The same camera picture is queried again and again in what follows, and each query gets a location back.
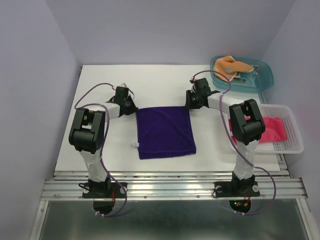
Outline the purple towel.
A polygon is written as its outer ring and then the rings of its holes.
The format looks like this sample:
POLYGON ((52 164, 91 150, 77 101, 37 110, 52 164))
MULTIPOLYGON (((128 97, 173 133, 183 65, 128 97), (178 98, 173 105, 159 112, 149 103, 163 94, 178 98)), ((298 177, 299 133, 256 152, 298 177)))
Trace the purple towel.
POLYGON ((141 160, 183 157, 197 152, 186 107, 141 108, 136 113, 136 121, 141 160))

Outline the pink towel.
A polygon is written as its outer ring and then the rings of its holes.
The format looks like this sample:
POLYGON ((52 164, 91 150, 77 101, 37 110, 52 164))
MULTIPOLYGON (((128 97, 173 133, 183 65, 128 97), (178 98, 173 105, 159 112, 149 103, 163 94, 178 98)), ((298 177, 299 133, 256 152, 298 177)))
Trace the pink towel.
POLYGON ((263 117, 265 132, 259 142, 283 142, 288 139, 283 121, 279 117, 263 117))

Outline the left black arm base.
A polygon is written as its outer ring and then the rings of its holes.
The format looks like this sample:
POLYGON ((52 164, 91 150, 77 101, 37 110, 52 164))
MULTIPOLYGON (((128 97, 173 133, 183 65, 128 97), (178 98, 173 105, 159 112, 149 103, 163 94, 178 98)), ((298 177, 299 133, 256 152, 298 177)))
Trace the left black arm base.
POLYGON ((112 182, 107 178, 102 182, 88 180, 84 183, 79 183, 78 186, 82 189, 83 199, 93 199, 93 210, 95 214, 101 217, 115 217, 126 206, 127 182, 112 182))

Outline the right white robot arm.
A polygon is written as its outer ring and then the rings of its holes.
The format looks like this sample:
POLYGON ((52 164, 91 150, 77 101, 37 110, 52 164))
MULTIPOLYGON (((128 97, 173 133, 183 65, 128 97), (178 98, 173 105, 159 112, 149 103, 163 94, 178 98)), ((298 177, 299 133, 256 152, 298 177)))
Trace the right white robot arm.
POLYGON ((212 91, 206 78, 190 82, 192 87, 186 91, 185 102, 189 110, 206 107, 220 111, 227 137, 237 152, 232 172, 235 180, 230 182, 230 189, 233 194, 242 195, 248 190, 248 183, 255 181, 256 148, 266 130, 260 108, 254 99, 240 100, 212 91))

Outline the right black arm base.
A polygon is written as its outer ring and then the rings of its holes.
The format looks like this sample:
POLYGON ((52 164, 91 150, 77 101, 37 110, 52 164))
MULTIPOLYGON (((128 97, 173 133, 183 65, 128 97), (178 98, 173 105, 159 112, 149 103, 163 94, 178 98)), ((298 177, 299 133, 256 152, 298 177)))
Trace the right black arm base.
POLYGON ((230 198, 230 207, 239 213, 246 214, 251 209, 251 198, 259 197, 260 189, 256 181, 250 179, 232 179, 214 183, 214 198, 230 198))

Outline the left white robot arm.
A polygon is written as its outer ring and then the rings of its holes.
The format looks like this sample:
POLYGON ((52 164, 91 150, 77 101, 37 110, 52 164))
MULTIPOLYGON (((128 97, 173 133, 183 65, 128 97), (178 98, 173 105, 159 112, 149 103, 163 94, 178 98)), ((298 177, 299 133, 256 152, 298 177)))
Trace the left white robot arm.
POLYGON ((88 170, 88 181, 94 185, 94 191, 100 197, 111 193, 111 184, 107 182, 110 174, 103 163, 103 148, 110 127, 110 120, 136 113, 138 108, 134 103, 134 93, 125 84, 108 86, 115 90, 110 100, 104 103, 80 102, 99 83, 88 90, 74 105, 75 115, 71 124, 68 141, 80 153, 88 170))

